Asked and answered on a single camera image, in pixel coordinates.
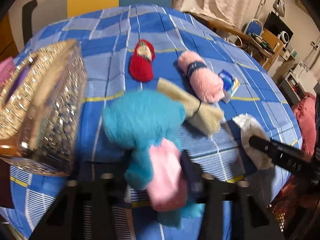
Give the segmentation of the white round fan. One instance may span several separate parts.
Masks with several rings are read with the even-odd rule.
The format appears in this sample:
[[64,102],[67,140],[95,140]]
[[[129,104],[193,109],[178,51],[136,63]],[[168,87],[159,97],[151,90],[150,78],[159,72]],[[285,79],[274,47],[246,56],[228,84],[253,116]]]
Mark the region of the white round fan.
[[284,45],[289,43],[290,41],[290,36],[286,31],[282,31],[279,35],[278,38],[283,42]]

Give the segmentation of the blue white folding chair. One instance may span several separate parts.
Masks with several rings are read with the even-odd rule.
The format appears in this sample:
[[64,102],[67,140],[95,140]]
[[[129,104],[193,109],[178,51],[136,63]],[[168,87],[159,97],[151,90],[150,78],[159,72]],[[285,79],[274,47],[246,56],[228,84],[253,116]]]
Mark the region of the blue white folding chair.
[[244,34],[254,33],[260,36],[263,33],[263,24],[258,19],[252,19],[245,27]]

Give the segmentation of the blue tissue packet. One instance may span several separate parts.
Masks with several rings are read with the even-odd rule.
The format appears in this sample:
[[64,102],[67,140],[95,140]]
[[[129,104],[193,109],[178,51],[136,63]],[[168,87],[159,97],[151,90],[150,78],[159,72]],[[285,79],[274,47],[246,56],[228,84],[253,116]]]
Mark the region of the blue tissue packet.
[[222,100],[224,101],[224,103],[229,103],[240,87],[241,82],[237,77],[233,76],[231,73],[227,72],[224,69],[219,72],[219,77],[223,81],[224,98]]

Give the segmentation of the pink rolled towel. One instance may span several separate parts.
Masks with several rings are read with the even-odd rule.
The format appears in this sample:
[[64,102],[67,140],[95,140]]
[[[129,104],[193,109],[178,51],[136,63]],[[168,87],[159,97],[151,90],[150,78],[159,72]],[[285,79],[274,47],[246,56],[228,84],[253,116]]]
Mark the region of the pink rolled towel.
[[177,64],[199,100],[205,103],[217,103],[224,98],[223,80],[207,67],[198,53],[184,51],[179,56]]

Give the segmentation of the black monitor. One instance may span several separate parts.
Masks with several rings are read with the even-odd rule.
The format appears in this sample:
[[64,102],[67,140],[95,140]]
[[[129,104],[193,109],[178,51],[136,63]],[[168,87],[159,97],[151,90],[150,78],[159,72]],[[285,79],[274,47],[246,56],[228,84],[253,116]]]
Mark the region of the black monitor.
[[290,39],[293,36],[292,30],[274,12],[269,13],[264,23],[264,28],[270,31],[275,36],[278,36],[282,31],[286,31],[289,34]]

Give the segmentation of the round tray with bottles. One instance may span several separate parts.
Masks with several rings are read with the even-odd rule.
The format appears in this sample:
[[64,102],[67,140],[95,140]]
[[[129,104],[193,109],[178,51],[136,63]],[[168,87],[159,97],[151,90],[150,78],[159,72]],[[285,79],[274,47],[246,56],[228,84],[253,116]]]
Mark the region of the round tray with bottles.
[[250,37],[253,39],[253,41],[258,44],[261,48],[263,48],[265,51],[267,51],[270,54],[274,54],[274,50],[271,48],[268,42],[266,42],[262,37],[255,33],[250,33]]

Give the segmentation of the brown wooden cabinet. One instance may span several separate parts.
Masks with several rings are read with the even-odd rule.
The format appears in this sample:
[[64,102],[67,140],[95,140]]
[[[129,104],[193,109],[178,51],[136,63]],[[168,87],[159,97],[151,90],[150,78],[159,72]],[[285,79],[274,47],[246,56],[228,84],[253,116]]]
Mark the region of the brown wooden cabinet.
[[9,13],[7,12],[0,23],[0,61],[17,55],[18,49],[12,35]]

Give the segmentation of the blue plaid tablecloth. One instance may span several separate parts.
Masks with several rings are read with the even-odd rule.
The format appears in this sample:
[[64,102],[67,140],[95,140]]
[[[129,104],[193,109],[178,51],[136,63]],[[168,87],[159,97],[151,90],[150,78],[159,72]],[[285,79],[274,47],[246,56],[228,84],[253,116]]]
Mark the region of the blue plaid tablecloth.
[[[82,48],[88,81],[76,149],[84,161],[119,160],[122,152],[109,143],[101,124],[103,108],[127,90],[154,89],[160,77],[186,91],[189,83],[176,61],[185,50],[201,55],[216,73],[226,70],[241,84],[229,103],[219,102],[224,119],[208,138],[189,124],[179,133],[183,148],[202,168],[222,181],[246,177],[260,200],[269,204],[290,174],[276,167],[258,171],[241,146],[240,129],[232,118],[250,114],[274,140],[301,148],[302,135],[291,107],[262,66],[242,49],[227,43],[192,16],[157,5],[129,5],[90,12],[44,27],[15,57],[19,64],[29,53],[54,42],[74,38]],[[131,56],[140,40],[155,51],[153,79],[139,82],[129,74]]]

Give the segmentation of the wooden side table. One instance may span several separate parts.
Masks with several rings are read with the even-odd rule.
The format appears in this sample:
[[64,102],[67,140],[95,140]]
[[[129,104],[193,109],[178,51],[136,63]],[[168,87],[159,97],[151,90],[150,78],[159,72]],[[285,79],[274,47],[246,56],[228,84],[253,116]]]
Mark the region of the wooden side table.
[[242,42],[247,42],[251,38],[250,36],[244,34],[239,28],[237,28],[229,23],[223,22],[217,18],[212,18],[212,17],[202,15],[202,14],[196,14],[194,12],[188,12],[188,14],[193,16],[197,21],[199,21],[200,23],[202,23],[207,28],[209,28],[213,31],[220,30],[220,31],[224,31],[229,34],[238,36]]

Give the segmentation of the red plush doll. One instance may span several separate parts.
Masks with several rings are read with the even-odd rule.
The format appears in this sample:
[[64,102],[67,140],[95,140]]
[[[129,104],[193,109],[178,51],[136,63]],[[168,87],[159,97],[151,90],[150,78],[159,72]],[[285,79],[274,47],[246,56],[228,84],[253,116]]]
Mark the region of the red plush doll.
[[149,82],[153,79],[152,62],[155,59],[153,45],[147,40],[140,40],[131,56],[129,74],[139,82]]

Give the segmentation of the white waffle cloth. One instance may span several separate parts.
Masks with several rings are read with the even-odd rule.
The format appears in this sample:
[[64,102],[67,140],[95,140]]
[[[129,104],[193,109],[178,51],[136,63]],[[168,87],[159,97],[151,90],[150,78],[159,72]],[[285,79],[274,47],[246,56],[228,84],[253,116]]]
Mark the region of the white waffle cloth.
[[261,124],[250,114],[240,114],[232,118],[240,128],[241,143],[246,154],[258,170],[274,168],[272,159],[264,153],[270,138],[265,133]]

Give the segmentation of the blue plush toy pink dress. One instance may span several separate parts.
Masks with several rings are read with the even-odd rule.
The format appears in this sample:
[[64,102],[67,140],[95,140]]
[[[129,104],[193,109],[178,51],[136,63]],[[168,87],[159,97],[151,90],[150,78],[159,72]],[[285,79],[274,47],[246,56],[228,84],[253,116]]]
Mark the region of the blue plush toy pink dress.
[[177,229],[183,218],[200,217],[204,210],[190,195],[181,165],[177,136],[184,120],[183,105],[156,90],[127,92],[103,110],[108,140],[132,152],[127,184],[147,192],[160,224]]

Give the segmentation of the beige ribbon bow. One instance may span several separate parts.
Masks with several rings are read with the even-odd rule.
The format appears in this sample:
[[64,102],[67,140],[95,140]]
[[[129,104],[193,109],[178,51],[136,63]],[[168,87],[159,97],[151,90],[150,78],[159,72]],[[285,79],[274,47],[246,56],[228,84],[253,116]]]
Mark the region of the beige ribbon bow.
[[185,109],[185,120],[207,137],[219,132],[224,112],[216,106],[201,102],[167,79],[159,78],[157,90],[174,101],[180,102]]

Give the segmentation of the pink gold-crest box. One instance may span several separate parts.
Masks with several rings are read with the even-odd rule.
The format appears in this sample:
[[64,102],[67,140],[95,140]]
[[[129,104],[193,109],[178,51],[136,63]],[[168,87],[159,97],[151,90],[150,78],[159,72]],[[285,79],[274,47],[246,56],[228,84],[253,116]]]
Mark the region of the pink gold-crest box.
[[5,85],[6,81],[11,77],[15,71],[14,59],[8,57],[7,59],[0,62],[0,86],[1,88]]

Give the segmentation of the red cushion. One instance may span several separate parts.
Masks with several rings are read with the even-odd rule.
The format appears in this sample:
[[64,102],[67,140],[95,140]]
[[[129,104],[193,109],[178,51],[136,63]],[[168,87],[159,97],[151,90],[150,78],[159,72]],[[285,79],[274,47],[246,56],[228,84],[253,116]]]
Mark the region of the red cushion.
[[307,92],[306,96],[291,108],[302,135],[302,151],[308,155],[313,155],[317,137],[315,105],[316,97]]

